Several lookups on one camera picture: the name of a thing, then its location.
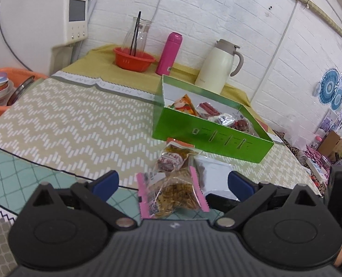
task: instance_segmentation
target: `chopsticks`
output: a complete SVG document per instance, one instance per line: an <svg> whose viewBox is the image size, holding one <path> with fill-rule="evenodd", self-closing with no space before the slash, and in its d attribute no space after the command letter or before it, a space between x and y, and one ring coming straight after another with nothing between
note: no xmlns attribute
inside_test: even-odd
<svg viewBox="0 0 342 277"><path fill-rule="evenodd" d="M130 47L130 53L129 54L132 55L132 56L136 56L136 46L137 46L137 41L138 41L140 16L141 16L141 11L139 11L138 18L136 20L133 40L131 42L131 47Z"/></svg>

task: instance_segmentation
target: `blue gripper pad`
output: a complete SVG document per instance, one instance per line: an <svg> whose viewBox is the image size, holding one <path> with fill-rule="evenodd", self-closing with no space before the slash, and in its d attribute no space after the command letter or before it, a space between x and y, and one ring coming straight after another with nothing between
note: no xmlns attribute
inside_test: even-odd
<svg viewBox="0 0 342 277"><path fill-rule="evenodd" d="M107 201L119 187L119 175L116 171L109 171L102 177L89 183L89 190L102 201Z"/></svg>
<svg viewBox="0 0 342 277"><path fill-rule="evenodd" d="M239 172L232 171L227 179L229 190L241 201L245 201L258 190L258 185Z"/></svg>

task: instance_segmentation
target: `black cable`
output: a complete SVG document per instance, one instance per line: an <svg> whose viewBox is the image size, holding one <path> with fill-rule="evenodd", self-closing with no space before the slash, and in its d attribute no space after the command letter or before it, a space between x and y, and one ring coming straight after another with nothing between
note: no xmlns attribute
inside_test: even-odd
<svg viewBox="0 0 342 277"><path fill-rule="evenodd" d="M6 38L4 37L3 31L2 31L2 27L0 26L0 34L2 35L3 41L4 43L7 45L9 51L11 51L11 53L13 54L13 56L19 61L20 64L22 64L25 68L27 68L29 71L33 71L31 68L29 68L26 64L24 64L22 62L22 60L20 58L17 57L17 55L14 53L14 51L12 50L12 48L10 47L10 45L8 44Z"/></svg>

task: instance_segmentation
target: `thermos lid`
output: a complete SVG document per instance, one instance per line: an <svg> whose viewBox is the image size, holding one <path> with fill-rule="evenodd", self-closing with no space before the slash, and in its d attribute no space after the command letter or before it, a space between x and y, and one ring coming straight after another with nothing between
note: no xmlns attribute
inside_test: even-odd
<svg viewBox="0 0 342 277"><path fill-rule="evenodd" d="M172 32L169 36L168 36L168 41L170 42L174 42L174 43L178 43L181 44L182 42L182 35L176 32Z"/></svg>
<svg viewBox="0 0 342 277"><path fill-rule="evenodd" d="M234 55L234 52L236 51L236 49L240 49L239 46L233 44L233 43L230 43L229 41L227 40L224 40L224 39L220 39L217 44L216 44L216 48L217 49L220 49L222 51L225 51L231 55Z"/></svg>

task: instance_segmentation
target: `jug handle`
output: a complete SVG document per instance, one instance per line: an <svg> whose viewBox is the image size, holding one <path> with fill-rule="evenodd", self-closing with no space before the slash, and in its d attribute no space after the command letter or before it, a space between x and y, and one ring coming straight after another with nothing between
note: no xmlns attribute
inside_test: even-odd
<svg viewBox="0 0 342 277"><path fill-rule="evenodd" d="M244 57L243 57L243 55L241 55L241 53L237 52L237 51L234 51L234 54L239 56L239 64L236 67L236 69L230 74L230 77L235 76L241 70L242 65L244 64Z"/></svg>

